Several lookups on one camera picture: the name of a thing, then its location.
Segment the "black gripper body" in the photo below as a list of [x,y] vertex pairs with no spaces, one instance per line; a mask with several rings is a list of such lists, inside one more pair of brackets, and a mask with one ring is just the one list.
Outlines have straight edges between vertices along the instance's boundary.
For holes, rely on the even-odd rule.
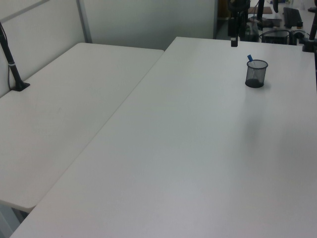
[[229,11],[230,17],[247,17],[249,10],[248,0],[230,0],[229,1]]

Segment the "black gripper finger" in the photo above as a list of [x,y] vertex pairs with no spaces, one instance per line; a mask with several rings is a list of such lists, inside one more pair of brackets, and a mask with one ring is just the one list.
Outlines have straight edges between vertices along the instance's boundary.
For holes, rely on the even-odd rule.
[[246,36],[246,27],[247,27],[247,17],[242,14],[239,18],[239,37],[241,40],[245,39]]
[[237,19],[230,18],[228,20],[228,36],[230,37],[231,47],[238,46],[238,26]]

